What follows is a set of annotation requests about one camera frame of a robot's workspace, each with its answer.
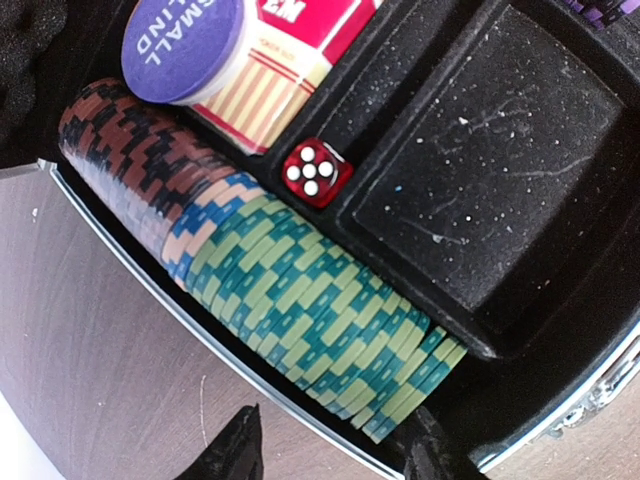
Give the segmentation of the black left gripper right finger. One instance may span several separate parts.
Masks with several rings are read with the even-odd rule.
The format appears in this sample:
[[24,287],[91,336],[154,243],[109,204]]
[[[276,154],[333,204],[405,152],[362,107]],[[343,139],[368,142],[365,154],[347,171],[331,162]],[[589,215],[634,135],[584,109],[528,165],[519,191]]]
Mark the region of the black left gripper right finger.
[[405,479],[417,480],[473,480],[487,479],[424,407],[409,417],[405,450]]

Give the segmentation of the aluminium poker chip case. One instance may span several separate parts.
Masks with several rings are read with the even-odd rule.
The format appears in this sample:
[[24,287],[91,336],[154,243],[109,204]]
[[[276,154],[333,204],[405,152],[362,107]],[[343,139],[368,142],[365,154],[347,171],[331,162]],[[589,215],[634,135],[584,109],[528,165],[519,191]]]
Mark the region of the aluminium poker chip case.
[[[176,475],[243,405],[270,478],[398,473],[172,287],[55,143],[117,74],[129,1],[5,1],[1,72],[35,103],[1,140],[1,390],[70,479]],[[627,342],[639,315],[639,17],[561,1],[393,1],[263,157],[184,114],[278,193],[318,136],[356,167],[302,213],[470,346],[426,402],[495,464]],[[60,179],[35,168],[60,167]]]

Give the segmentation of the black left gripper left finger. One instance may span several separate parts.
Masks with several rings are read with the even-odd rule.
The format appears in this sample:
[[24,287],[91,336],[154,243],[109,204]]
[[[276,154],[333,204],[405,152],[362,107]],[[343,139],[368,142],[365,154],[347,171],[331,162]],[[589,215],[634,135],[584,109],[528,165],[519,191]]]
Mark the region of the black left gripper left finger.
[[183,480],[262,480],[259,405],[244,406],[182,473]]

